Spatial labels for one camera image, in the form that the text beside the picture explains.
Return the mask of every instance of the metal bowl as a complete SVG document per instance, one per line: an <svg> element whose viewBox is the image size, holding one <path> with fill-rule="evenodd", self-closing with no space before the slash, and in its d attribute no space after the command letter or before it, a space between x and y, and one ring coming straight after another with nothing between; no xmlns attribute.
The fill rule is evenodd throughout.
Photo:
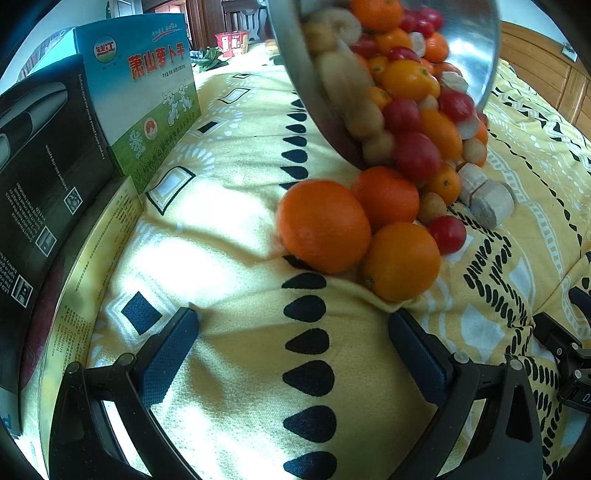
<svg viewBox="0 0 591 480"><path fill-rule="evenodd" d="M450 47L449 62L462 70L479 110L485 106L499 58L501 22L496 0L406 0L407 8L428 5L446 19L441 33ZM328 97L301 33L301 20L348 0L268 0L269 16L285 68L304 106L330 145L348 162L365 168L361 148L347 133Z"/></svg>

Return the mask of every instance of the blue and green box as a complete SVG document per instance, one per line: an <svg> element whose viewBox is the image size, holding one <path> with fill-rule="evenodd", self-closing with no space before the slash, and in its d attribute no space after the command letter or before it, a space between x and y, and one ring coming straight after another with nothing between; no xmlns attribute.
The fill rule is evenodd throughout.
<svg viewBox="0 0 591 480"><path fill-rule="evenodd" d="M72 29L35 70L81 53L100 126L142 192L201 116L183 14L112 18Z"/></svg>

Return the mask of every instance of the black product box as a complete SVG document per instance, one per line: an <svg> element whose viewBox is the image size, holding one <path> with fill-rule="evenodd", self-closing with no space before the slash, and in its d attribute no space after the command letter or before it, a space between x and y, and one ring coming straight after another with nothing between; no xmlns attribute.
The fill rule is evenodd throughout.
<svg viewBox="0 0 591 480"><path fill-rule="evenodd" d="M0 96L0 419L14 435L22 346L39 289L114 172L87 92L75 55Z"/></svg>

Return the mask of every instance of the sliced food piece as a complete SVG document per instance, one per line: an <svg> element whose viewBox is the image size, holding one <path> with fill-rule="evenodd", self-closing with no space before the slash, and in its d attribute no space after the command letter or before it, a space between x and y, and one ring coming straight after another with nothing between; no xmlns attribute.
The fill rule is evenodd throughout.
<svg viewBox="0 0 591 480"><path fill-rule="evenodd" d="M346 8L325 8L313 14L309 20L326 25L347 45L357 43L363 33L361 22Z"/></svg>

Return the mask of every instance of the screw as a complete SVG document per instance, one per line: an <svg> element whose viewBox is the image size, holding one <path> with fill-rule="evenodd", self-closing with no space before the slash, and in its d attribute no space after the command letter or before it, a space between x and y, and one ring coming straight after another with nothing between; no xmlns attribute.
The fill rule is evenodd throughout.
<svg viewBox="0 0 591 480"><path fill-rule="evenodd" d="M456 352L453 354L453 359L459 364L466 364L470 361L470 357L466 352Z"/></svg>
<svg viewBox="0 0 591 480"><path fill-rule="evenodd" d="M67 366L66 372L69 374L75 374L80 369L80 364L78 362L72 362L70 365Z"/></svg>
<svg viewBox="0 0 591 480"><path fill-rule="evenodd" d="M523 368L523 365L521 364L521 362L519 360L517 360L516 358L512 359L509 362L509 365L511 366L511 368L513 370L521 370Z"/></svg>
<svg viewBox="0 0 591 480"><path fill-rule="evenodd" d="M117 363L119 365L129 365L131 362L134 361L134 354L132 353L124 353L123 355L121 355L118 360Z"/></svg>

